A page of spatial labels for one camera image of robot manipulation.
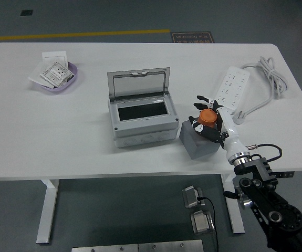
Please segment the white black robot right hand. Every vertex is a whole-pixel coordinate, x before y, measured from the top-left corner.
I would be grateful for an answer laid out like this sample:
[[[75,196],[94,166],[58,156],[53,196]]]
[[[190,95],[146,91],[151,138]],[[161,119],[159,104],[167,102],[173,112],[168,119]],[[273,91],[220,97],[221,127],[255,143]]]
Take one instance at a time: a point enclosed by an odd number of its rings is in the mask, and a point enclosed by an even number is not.
[[[239,140],[238,131],[231,117],[231,110],[218,104],[214,99],[197,96],[201,103],[194,106],[200,111],[199,117],[189,117],[196,134],[220,144],[226,151],[226,158],[231,165],[249,160],[249,150]]]

